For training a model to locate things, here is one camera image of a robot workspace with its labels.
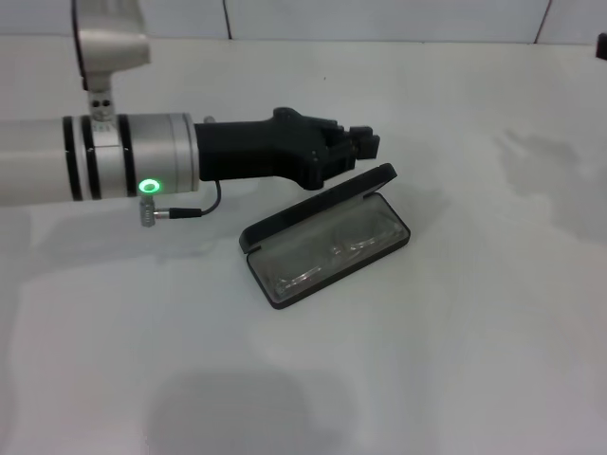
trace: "silver connector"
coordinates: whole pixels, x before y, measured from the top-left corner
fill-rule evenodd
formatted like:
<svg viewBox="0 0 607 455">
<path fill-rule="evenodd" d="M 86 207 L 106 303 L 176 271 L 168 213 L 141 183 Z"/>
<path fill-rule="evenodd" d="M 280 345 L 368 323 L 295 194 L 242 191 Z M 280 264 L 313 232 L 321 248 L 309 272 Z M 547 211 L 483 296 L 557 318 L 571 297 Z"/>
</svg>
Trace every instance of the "silver connector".
<svg viewBox="0 0 607 455">
<path fill-rule="evenodd" d="M 156 205 L 154 204 L 154 197 L 141 196 L 141 199 L 139 200 L 139 217 L 141 225 L 144 228 L 151 228 L 156 224 L 155 211 Z"/>
<path fill-rule="evenodd" d="M 154 218 L 157 220 L 168 220 L 171 218 L 169 209 L 158 209 L 154 212 Z"/>
</svg>

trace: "black eyeglass case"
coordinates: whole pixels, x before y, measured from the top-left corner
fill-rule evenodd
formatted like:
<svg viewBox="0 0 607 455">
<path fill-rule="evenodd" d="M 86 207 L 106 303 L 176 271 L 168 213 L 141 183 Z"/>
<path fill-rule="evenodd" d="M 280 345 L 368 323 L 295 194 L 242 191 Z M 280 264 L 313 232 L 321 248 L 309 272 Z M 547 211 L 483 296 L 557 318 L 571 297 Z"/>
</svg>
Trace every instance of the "black eyeglass case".
<svg viewBox="0 0 607 455">
<path fill-rule="evenodd" d="M 411 231 L 376 192 L 396 177 L 383 164 L 247 227 L 240 247 L 280 310 L 409 243 Z"/>
</svg>

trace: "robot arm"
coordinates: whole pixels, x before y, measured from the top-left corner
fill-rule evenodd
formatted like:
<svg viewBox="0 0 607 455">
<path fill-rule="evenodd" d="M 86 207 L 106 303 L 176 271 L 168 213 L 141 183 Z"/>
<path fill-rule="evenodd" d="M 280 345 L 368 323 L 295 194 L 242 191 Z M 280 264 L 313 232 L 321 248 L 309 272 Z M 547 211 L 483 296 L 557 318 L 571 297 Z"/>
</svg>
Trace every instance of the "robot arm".
<svg viewBox="0 0 607 455">
<path fill-rule="evenodd" d="M 117 115 L 112 74 L 149 62 L 137 0 L 73 0 L 72 22 L 89 115 L 0 122 L 0 206 L 136 196 L 149 202 L 196 191 L 199 180 L 271 175 L 317 190 L 357 159 L 377 156 L 371 128 L 345 131 L 289 108 L 265 121 L 234 123 Z"/>
</svg>

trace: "wall tile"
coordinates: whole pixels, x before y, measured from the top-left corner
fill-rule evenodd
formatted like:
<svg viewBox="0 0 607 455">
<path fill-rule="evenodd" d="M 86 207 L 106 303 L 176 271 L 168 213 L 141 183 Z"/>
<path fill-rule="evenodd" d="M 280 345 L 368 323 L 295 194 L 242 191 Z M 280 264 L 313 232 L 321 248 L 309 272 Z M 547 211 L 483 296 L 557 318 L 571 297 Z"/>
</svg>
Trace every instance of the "wall tile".
<svg viewBox="0 0 607 455">
<path fill-rule="evenodd" d="M 593 44 L 607 31 L 607 0 L 554 0 L 540 43 Z"/>
<path fill-rule="evenodd" d="M 227 0 L 237 39 L 532 43 L 548 0 Z"/>
<path fill-rule="evenodd" d="M 151 35 L 227 38 L 221 0 L 140 0 Z M 3 0 L 0 34 L 70 34 L 69 0 Z"/>
</svg>

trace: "glowing green ring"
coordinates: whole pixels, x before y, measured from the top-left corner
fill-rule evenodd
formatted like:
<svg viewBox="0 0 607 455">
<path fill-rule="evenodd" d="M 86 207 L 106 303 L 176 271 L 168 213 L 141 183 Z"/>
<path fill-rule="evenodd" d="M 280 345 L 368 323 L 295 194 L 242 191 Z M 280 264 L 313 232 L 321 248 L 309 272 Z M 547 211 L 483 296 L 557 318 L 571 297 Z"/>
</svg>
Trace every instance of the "glowing green ring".
<svg viewBox="0 0 607 455">
<path fill-rule="evenodd" d="M 146 178 L 139 183 L 139 191 L 145 192 L 146 194 L 152 194 L 153 192 L 158 192 L 159 190 L 160 182 L 154 180 L 153 178 Z"/>
</svg>

